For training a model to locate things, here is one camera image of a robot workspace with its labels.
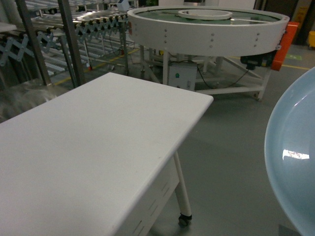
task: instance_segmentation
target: table leg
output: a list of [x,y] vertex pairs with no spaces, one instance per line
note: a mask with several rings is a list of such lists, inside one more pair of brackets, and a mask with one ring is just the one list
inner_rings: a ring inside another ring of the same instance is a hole
[[179,183],[175,188],[175,194],[177,202],[181,211],[181,216],[179,217],[180,224],[187,226],[189,221],[192,219],[190,204],[188,200],[188,194],[185,186],[184,176],[182,172],[181,163],[179,161],[178,152],[174,154],[174,161],[176,165],[176,170],[179,178]]

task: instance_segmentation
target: trash bin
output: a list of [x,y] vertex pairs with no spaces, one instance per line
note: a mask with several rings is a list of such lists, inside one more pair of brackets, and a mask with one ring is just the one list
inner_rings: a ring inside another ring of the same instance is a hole
[[315,48],[315,31],[310,31],[309,33],[309,44],[310,47]]

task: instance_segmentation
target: round conveyor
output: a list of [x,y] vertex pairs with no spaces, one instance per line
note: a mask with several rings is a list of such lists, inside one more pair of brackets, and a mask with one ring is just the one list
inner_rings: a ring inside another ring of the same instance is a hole
[[[179,11],[228,11],[231,18],[200,20]],[[140,45],[199,56],[250,56],[276,50],[289,17],[278,13],[204,6],[156,6],[128,12],[130,38]]]

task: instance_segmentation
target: electrical box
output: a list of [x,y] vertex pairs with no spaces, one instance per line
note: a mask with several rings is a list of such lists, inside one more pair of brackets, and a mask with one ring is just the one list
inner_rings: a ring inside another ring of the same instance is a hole
[[130,8],[128,0],[119,0],[117,3],[117,8],[121,12],[126,12]]
[[197,64],[194,62],[172,63],[169,66],[168,85],[194,91]]

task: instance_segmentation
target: orange panel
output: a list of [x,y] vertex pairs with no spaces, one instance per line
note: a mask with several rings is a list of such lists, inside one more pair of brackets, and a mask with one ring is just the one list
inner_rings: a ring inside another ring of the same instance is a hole
[[298,22],[289,22],[287,24],[286,29],[285,29],[285,33],[283,34],[281,42],[280,42],[281,48],[280,48],[280,50],[277,51],[275,58],[274,58],[272,65],[271,65],[272,70],[277,70],[277,71],[280,70],[280,68],[284,62],[286,53],[288,52],[289,47],[292,43],[292,40],[295,36],[298,25],[299,25]]

